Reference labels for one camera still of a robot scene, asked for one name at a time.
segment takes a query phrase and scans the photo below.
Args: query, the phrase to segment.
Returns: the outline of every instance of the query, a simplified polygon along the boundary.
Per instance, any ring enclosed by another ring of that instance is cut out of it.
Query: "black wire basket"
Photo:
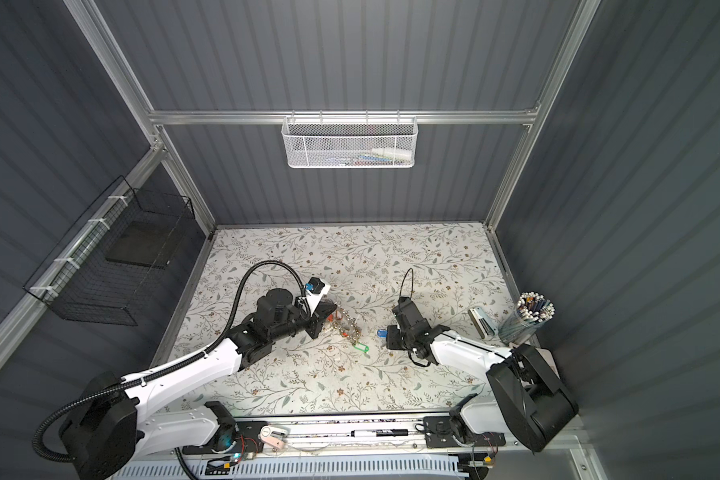
[[[24,289],[64,320],[136,326],[195,215],[187,197],[131,189],[93,223],[57,270]]]

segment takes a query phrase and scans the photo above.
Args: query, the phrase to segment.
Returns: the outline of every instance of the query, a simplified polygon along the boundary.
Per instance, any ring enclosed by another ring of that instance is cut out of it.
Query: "table surface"
[[[394,323],[391,308],[409,267],[415,273],[413,299],[432,325],[479,338],[468,308],[482,306],[493,318],[504,318],[510,295],[482,224],[219,230],[171,359],[220,334],[242,274],[268,259],[291,265],[304,281],[318,276],[330,283],[328,298],[355,317],[369,351],[356,350],[327,326],[316,340],[301,332],[276,342],[249,369],[207,383],[166,410],[220,400],[234,416],[387,412],[450,407],[471,393],[490,395],[484,379],[445,366],[413,366],[405,352],[386,350],[376,334]],[[235,323],[275,287],[296,292],[293,278],[278,266],[252,274]],[[500,345],[498,339],[486,341]]]

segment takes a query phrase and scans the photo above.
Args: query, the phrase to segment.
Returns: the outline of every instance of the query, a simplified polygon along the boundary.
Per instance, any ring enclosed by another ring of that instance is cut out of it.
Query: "marker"
[[[353,437],[407,437],[405,428],[392,428],[386,430],[352,430]]]

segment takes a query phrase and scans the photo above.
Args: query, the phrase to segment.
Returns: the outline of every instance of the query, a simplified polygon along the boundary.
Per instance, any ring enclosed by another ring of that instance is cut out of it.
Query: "gray wall panel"
[[[176,193],[163,168],[155,170],[144,188]],[[0,370],[0,478],[77,478],[71,465],[36,456],[32,433],[53,410],[77,398],[96,375],[111,370],[120,376],[148,367],[205,241],[196,224],[191,228],[154,290],[146,308],[150,317],[138,326],[67,322],[48,312],[19,345]],[[55,433],[47,441],[63,450]],[[26,472],[11,470],[14,455],[22,455]]]
[[[720,2],[605,2],[498,235],[609,478],[720,478]]]
[[[576,2],[100,2],[161,110],[534,106]]]
[[[148,146],[61,1],[0,2],[0,322],[65,231]],[[163,168],[144,187],[176,192]],[[102,371],[149,365],[204,241],[192,228],[141,325],[48,312],[19,345],[0,370],[0,478],[77,478],[33,454],[32,433]]]
[[[62,2],[0,2],[0,321],[147,143]]]
[[[297,169],[274,126],[169,126],[220,224],[482,220],[523,131],[423,125],[413,168]]]

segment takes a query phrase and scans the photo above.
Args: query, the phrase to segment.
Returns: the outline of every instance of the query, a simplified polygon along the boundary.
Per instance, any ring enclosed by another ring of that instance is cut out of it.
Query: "pencil cup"
[[[534,332],[544,324],[544,322],[526,322],[517,310],[507,315],[507,318],[499,326],[499,338],[502,343],[509,345],[511,342],[522,343],[534,334]]]

